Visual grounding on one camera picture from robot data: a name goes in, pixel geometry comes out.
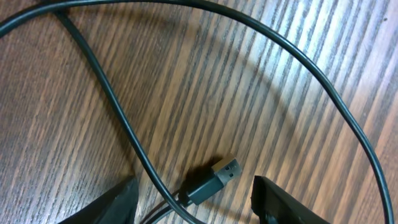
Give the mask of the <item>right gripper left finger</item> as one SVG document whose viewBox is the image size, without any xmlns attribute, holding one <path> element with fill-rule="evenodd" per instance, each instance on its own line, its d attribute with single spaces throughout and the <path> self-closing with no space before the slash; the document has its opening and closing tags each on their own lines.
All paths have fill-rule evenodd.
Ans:
<svg viewBox="0 0 398 224">
<path fill-rule="evenodd" d="M 139 199 L 137 178 L 128 178 L 59 224 L 134 223 Z"/>
</svg>

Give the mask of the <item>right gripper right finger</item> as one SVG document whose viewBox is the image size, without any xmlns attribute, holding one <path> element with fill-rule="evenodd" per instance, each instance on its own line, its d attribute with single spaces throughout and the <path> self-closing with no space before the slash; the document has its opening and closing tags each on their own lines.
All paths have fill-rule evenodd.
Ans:
<svg viewBox="0 0 398 224">
<path fill-rule="evenodd" d="M 273 181 L 258 175 L 252 185 L 251 209 L 260 223 L 328 224 Z"/>
</svg>

